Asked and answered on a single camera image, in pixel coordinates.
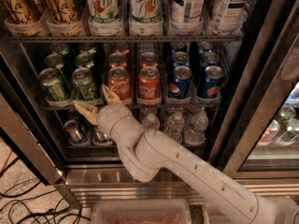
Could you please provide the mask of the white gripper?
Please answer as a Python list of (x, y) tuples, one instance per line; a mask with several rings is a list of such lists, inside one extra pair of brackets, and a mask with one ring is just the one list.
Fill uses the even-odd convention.
[(91, 123), (112, 139), (130, 139), (132, 136), (134, 117), (126, 105), (119, 104), (120, 97), (107, 85), (101, 85), (108, 105), (99, 109), (95, 105), (74, 100), (76, 110)]

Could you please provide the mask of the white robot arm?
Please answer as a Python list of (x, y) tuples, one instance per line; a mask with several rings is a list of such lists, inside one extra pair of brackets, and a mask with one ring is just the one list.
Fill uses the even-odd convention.
[(165, 168), (215, 205), (236, 224), (299, 224), (299, 206), (261, 197), (214, 168), (159, 130), (137, 121), (118, 95), (102, 87), (107, 105), (73, 102), (76, 110), (117, 145), (121, 162), (140, 182)]

